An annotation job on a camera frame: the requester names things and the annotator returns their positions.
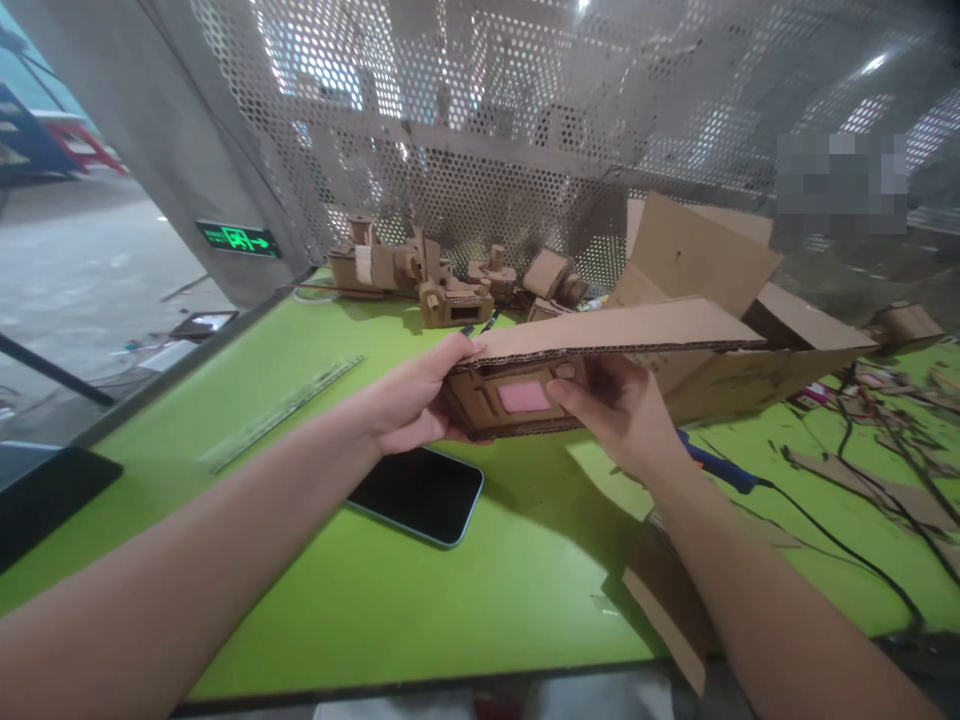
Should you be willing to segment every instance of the green table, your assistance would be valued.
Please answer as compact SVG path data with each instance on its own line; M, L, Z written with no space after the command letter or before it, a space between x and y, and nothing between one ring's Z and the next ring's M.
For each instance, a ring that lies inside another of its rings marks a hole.
M348 354L368 357L238 463L449 332L422 330L418 308L400 302L282 301L99 443L97 451L122 463L126 472L0 576L0 614L209 488L215 478L198 458L305 384L321 365ZM904 366L922 368L936 359L960 368L960 353L943 348L909 358ZM952 367L943 372L960 374ZM945 459L960 466L954 426L915 405L911 409L952 443ZM839 416L818 410L807 422L825 445L836 447ZM858 430L848 457L883 477L916 483L906 464L876 445L872 435ZM932 629L960 630L960 591L920 540L866 501L792 469L771 448L768 439L777 447L820 452L785 407L697 430L692 437L708 439L734 461L779 483L881 564L916 600ZM463 543L437 550L341 510L224 646L190 693L192 709L666 655L619 582L636 517L649 508L649 498L622 476L598 470L603 456L596 456L585 431L442 449L486 473ZM960 498L960 481L940 482ZM736 500L825 553L841 555L771 491ZM865 632L906 625L904 607L871 573L809 548L785 552Z

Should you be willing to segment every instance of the perforated metal sheet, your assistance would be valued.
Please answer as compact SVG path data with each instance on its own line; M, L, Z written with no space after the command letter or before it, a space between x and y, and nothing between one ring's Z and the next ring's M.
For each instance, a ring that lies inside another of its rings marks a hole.
M491 242L522 272L546 243L609 286L625 261L628 194L771 215L777 136L802 131L905 133L911 219L960 232L960 72L946 5L192 3L317 262L345 239L346 213L364 212L388 241L415 217L460 272ZM861 242L780 233L774 246L805 258L787 264L786 284L842 297L811 287L823 270L804 268L826 256L856 270ZM856 271L914 287L885 274L914 242L888 239ZM928 255L914 274L955 289L955 263L944 274Z

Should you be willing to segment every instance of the smartphone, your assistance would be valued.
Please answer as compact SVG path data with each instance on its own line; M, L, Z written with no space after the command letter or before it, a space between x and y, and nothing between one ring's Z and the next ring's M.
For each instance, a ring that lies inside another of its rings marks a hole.
M480 468L417 448L383 458L347 503L423 540L452 548L463 540L482 488Z

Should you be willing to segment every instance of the metal ruler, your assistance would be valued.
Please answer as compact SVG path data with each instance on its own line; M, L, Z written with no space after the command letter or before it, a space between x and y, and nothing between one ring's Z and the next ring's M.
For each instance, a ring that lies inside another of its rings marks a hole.
M236 435L211 448L200 457L212 475L243 455L255 442L262 439L280 423L293 415L353 368L366 360L366 355L341 358L321 370L310 382L288 395L283 402L270 409Z

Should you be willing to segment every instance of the green exit sign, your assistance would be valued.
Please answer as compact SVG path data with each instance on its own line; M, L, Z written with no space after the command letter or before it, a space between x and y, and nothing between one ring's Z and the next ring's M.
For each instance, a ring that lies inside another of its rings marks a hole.
M210 243L210 247L216 250L238 252L244 255L280 257L280 248L277 247L273 235L266 228L224 225L207 220L197 220L197 227Z

